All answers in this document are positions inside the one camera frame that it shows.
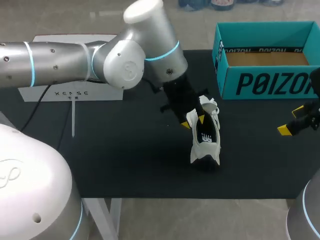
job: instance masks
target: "black table mat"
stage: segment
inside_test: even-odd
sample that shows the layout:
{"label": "black table mat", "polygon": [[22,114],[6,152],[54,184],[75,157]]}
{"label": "black table mat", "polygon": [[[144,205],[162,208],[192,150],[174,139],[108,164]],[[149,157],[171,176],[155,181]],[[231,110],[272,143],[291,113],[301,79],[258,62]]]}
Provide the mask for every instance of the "black table mat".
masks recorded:
{"label": "black table mat", "polygon": [[[0,111],[18,130],[27,122],[36,104],[24,102],[16,88],[0,88]],[[70,102],[41,102],[24,133],[57,149],[70,105]]]}
{"label": "black table mat", "polygon": [[[320,167],[318,132],[281,137],[277,127],[306,100],[221,100],[211,50],[185,51],[193,87],[208,88],[220,108],[219,170],[190,166],[192,132],[171,111],[160,113],[163,92],[146,82],[123,101],[77,102],[75,137],[70,102],[43,102],[26,134],[53,147],[68,162],[86,198],[295,198]],[[18,90],[0,90],[0,111],[18,128],[35,103]]]}

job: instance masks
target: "table leg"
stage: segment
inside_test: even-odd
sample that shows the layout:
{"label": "table leg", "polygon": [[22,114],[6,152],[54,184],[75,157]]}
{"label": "table leg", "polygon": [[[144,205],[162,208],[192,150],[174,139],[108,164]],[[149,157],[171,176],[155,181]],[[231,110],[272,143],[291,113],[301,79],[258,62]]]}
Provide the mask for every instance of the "table leg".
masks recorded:
{"label": "table leg", "polygon": [[113,218],[104,198],[83,198],[103,240],[118,240]]}
{"label": "table leg", "polygon": [[113,225],[119,236],[120,215],[121,215],[122,198],[112,198],[110,206],[110,215],[113,220]]}

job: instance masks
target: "teal shoe box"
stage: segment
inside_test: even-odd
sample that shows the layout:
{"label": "teal shoe box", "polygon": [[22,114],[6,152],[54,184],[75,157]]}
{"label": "teal shoe box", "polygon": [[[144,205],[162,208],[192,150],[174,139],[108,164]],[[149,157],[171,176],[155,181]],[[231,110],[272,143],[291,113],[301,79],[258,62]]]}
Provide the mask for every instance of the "teal shoe box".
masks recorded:
{"label": "teal shoe box", "polygon": [[318,98],[309,81],[320,67],[316,22],[219,22],[212,58],[223,99]]}

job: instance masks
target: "gray floor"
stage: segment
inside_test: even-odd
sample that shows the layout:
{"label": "gray floor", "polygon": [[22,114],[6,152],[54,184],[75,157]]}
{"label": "gray floor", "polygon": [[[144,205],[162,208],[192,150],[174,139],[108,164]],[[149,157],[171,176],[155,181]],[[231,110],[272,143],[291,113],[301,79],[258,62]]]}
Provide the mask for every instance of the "gray floor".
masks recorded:
{"label": "gray floor", "polygon": [[[46,34],[117,34],[134,0],[2,0],[0,41]],[[216,22],[304,21],[320,24],[319,0],[279,7],[237,4],[232,11],[184,12],[164,0],[184,49],[212,49]],[[287,203],[267,200],[124,199],[120,240],[285,240]],[[99,240],[95,229],[91,239]]]}
{"label": "gray floor", "polygon": [[[287,240],[283,199],[123,199],[119,240]],[[102,240],[94,225],[90,240]]]}

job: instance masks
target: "shoe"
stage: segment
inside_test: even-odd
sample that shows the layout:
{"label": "shoe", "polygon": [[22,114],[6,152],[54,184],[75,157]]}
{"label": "shoe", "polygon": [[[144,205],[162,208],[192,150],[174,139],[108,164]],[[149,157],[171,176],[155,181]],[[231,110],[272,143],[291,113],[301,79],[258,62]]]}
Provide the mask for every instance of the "shoe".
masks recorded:
{"label": "shoe", "polygon": [[186,114],[186,119],[192,128],[193,135],[190,162],[192,164],[200,164],[199,162],[213,161],[213,165],[220,165],[219,108],[213,98],[209,100],[202,95],[199,99],[204,110],[203,123],[200,122],[195,109]]}

